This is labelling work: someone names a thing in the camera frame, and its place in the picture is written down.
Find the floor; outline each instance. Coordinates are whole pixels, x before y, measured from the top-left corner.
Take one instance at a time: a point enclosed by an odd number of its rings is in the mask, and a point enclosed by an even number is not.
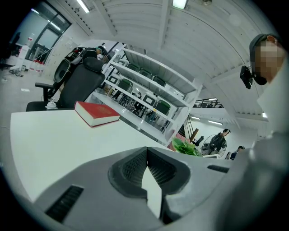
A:
[[[17,176],[10,146],[10,117],[13,112],[26,111],[26,106],[31,101],[41,101],[42,88],[36,88],[36,82],[53,84],[53,80],[36,77],[29,72],[22,73],[23,77],[17,77],[7,69],[0,70],[0,166],[4,174],[13,179],[10,186],[18,192],[24,192]],[[59,92],[55,95],[55,101],[59,98]]]

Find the stand fan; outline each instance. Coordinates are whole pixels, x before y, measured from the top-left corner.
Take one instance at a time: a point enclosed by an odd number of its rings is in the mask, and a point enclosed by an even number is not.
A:
[[[214,135],[210,135],[203,143],[203,146],[201,148],[202,151],[202,155],[203,156],[207,156],[207,155],[215,155],[218,154],[220,155],[220,157],[222,157],[226,151],[226,147],[225,148],[221,148],[219,151],[216,148],[216,145],[214,145],[213,143],[210,144],[211,140],[213,139],[214,136],[216,136],[217,134]]]

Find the red book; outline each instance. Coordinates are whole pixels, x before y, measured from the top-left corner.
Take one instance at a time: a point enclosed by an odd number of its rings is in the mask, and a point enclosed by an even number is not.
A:
[[[90,127],[116,121],[121,116],[105,104],[77,101],[74,110]]]

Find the gray plastic part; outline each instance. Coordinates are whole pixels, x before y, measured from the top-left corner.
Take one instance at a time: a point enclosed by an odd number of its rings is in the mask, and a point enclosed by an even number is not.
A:
[[[120,152],[79,166],[45,190],[35,204],[45,212],[71,185],[76,185],[83,187],[84,190],[64,219],[65,226],[79,231],[148,231],[160,228],[179,230],[177,226],[171,227],[202,205],[226,175],[207,167],[209,165],[230,167],[232,164],[232,161],[227,160],[194,157],[162,148],[150,148],[181,161],[191,170],[189,183],[180,192],[166,196],[169,209],[184,217],[166,226],[151,212],[146,199],[124,196],[108,180],[108,170],[115,162],[140,149]],[[207,216],[205,210],[198,213],[202,219]]]
[[[131,199],[114,189],[108,169],[116,161],[141,148],[87,162],[49,187],[35,204],[46,211],[71,185],[84,188],[63,221],[74,230],[136,231],[163,226],[146,205],[146,199]]]

